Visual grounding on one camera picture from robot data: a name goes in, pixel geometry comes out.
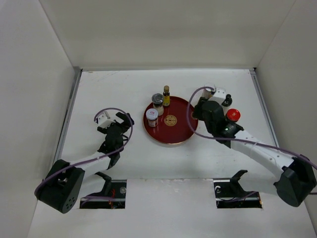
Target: cable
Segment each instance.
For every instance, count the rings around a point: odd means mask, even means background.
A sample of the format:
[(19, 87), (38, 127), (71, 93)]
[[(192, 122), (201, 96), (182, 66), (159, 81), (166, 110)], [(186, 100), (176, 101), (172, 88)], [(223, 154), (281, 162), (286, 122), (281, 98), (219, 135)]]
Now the cable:
[(244, 197), (236, 198), (236, 199), (233, 199), (233, 200), (226, 200), (226, 202), (238, 202), (238, 201), (243, 201), (243, 200), (245, 200), (247, 197), (250, 197), (250, 196), (252, 196), (253, 194), (256, 194), (256, 193), (257, 193), (257, 192), (252, 191), (252, 192), (248, 193), (247, 195), (245, 195)]
[(271, 149), (275, 149), (275, 150), (279, 150), (281, 152), (284, 152), (286, 154), (290, 154), (290, 155), (293, 155), (293, 156), (296, 156), (298, 159), (302, 160), (303, 162), (309, 164), (310, 166), (312, 166), (315, 170), (317, 170), (317, 165), (315, 165), (313, 162), (311, 162), (308, 158), (306, 158), (305, 156), (303, 155), (299, 155), (295, 152), (292, 152), (290, 150), (287, 150), (287, 149), (282, 149), (282, 148), (279, 148), (279, 147), (276, 147), (276, 146), (273, 146), (273, 145), (266, 145), (266, 144), (262, 144), (262, 143), (257, 143), (255, 141), (250, 141), (250, 140), (243, 140), (243, 139), (237, 139), (237, 138), (222, 138), (222, 137), (212, 137), (212, 136), (206, 136), (206, 135), (202, 135), (202, 134), (199, 134), (198, 132), (196, 132), (192, 125), (190, 124), (190, 121), (189, 121), (189, 108), (190, 108), (190, 105), (191, 105), (191, 102), (194, 98), (194, 96), (196, 95), (196, 93), (202, 89), (212, 89), (211, 87), (201, 87), (201, 88), (198, 88), (195, 90), (195, 92), (192, 94), (192, 96), (190, 97), (190, 100), (188, 102), (188, 105), (187, 105), (187, 110), (186, 110), (186, 121), (187, 121), (187, 124), (189, 126), (189, 128), (191, 129), (191, 131), (193, 133), (195, 133), (196, 135), (202, 137), (202, 138), (206, 138), (206, 139), (212, 139), (212, 140), (226, 140), (226, 141), (239, 141), (239, 142), (243, 142), (243, 143), (249, 143), (249, 144), (257, 144), (257, 146), (262, 146), (262, 147), (266, 147), (266, 148), (271, 148)]
[(233, 198), (228, 199), (228, 200), (222, 199), (222, 198), (218, 198), (218, 199), (220, 199), (221, 201), (224, 201), (224, 202), (239, 202), (239, 201), (244, 201), (247, 197), (250, 197), (250, 196), (252, 196), (253, 194), (256, 194), (256, 193), (257, 192), (252, 191), (252, 192), (248, 193), (247, 195), (245, 195), (244, 197), (239, 197), (239, 198), (233, 197)]
[(96, 119), (97, 119), (97, 117), (98, 117), (98, 115), (99, 115), (100, 113), (102, 113), (102, 112), (104, 112), (104, 111), (107, 111), (107, 110), (117, 110), (117, 111), (119, 111), (119, 112), (122, 112), (123, 114), (125, 114), (125, 115), (128, 117), (129, 122), (130, 122), (130, 124), (131, 124), (131, 131), (130, 131), (130, 135), (129, 135), (127, 141), (126, 141), (119, 149), (117, 149), (117, 150), (115, 150), (115, 151), (112, 151), (112, 152), (110, 152), (110, 153), (108, 153), (108, 154), (102, 155), (102, 156), (100, 156), (99, 158), (93, 158), (93, 159), (90, 159), (90, 160), (81, 161), (81, 162), (78, 162), (78, 163), (69, 165), (69, 166), (67, 166), (67, 167), (65, 167), (65, 168), (63, 168), (63, 169), (61, 169), (61, 170), (59, 170), (59, 171), (53, 173), (52, 175), (50, 175), (50, 176), (48, 176), (46, 179), (44, 179), (44, 180), (40, 183), (40, 185), (38, 185), (38, 186), (36, 187), (36, 189), (35, 189), (35, 191), (34, 191), (35, 196), (36, 196), (36, 194), (38, 193), (39, 189), (40, 189), (42, 186), (44, 186), (44, 184), (46, 184), (49, 180), (51, 180), (51, 179), (54, 178), (55, 176), (59, 175), (60, 173), (66, 171), (66, 170), (68, 170), (68, 169), (70, 169), (70, 168), (73, 168), (73, 167), (75, 167), (75, 166), (87, 164), (87, 163), (90, 163), (90, 162), (93, 162), (93, 161), (102, 159), (102, 158), (104, 158), (104, 157), (107, 157), (107, 156), (109, 156), (109, 155), (115, 154), (115, 153), (121, 151), (121, 150), (125, 147), (125, 145), (130, 141), (131, 136), (132, 136), (132, 132), (133, 132), (133, 123), (132, 123), (132, 120), (130, 119), (129, 115), (128, 115), (125, 111), (123, 111), (123, 110), (121, 110), (121, 109), (119, 109), (119, 108), (105, 108), (105, 109), (102, 109), (102, 110), (100, 110), (99, 112), (97, 112), (97, 114), (96, 114), (95, 117), (94, 117), (94, 121), (96, 121)]
[(108, 200), (108, 201), (111, 201), (113, 202), (115, 200), (115, 198), (113, 197), (102, 197), (102, 196), (86, 196), (86, 197), (83, 197), (83, 198), (86, 198), (87, 200), (86, 201), (83, 201), (82, 204), (80, 204), (80, 206), (82, 207), (86, 202), (89, 202), (90, 200), (92, 199), (102, 199), (102, 200)]

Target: black bracket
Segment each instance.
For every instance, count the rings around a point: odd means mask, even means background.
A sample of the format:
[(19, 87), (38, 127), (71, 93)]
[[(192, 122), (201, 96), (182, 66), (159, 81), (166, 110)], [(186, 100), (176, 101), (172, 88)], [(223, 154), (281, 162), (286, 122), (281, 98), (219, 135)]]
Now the black bracket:
[(226, 197), (244, 197), (250, 192), (246, 192), (241, 185), (239, 180), (243, 174), (248, 172), (247, 170), (240, 170), (231, 178), (217, 178), (213, 182), (214, 189), (216, 191), (216, 198)]
[(126, 180), (111, 180), (111, 177), (101, 172), (96, 173), (105, 180), (104, 187), (100, 192), (89, 196), (112, 197), (113, 201), (81, 201), (80, 209), (123, 209), (125, 208)]

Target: white wall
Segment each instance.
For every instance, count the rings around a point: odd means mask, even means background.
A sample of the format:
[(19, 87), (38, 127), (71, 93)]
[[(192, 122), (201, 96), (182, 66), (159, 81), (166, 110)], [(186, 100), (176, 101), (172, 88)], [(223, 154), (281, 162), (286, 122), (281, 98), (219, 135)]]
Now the white wall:
[[(317, 1), (297, 0), (257, 74), (281, 147), (317, 163)], [(315, 230), (317, 196), (306, 199)]]
[(40, 0), (85, 69), (255, 67), (294, 0)]
[(27, 237), (74, 71), (38, 0), (0, 1), (0, 232)]

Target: jar lid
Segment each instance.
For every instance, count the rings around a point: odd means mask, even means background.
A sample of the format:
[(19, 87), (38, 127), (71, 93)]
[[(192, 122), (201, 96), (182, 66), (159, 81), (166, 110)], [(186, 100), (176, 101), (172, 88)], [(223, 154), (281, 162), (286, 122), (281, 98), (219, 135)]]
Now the jar lid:
[(227, 111), (226, 116), (230, 121), (237, 122), (240, 119), (241, 114), (237, 109), (231, 108)]
[(155, 93), (153, 96), (152, 96), (152, 102), (155, 103), (155, 104), (160, 104), (160, 103), (163, 103), (163, 94), (161, 93)]
[(148, 109), (147, 112), (145, 113), (145, 115), (147, 116), (148, 120), (155, 120), (158, 118), (159, 113), (156, 109)]

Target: bottle cap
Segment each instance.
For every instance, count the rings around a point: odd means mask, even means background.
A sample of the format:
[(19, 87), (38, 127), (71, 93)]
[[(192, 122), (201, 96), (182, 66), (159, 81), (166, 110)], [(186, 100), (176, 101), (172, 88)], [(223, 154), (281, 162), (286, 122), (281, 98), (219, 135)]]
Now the bottle cap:
[(167, 85), (164, 86), (164, 93), (168, 93), (169, 92), (169, 87)]
[(146, 117), (148, 120), (156, 120), (159, 116), (159, 113), (156, 109), (148, 109), (147, 112), (145, 113)]
[(241, 114), (237, 109), (231, 108), (227, 111), (226, 116), (230, 121), (237, 122), (240, 119)]

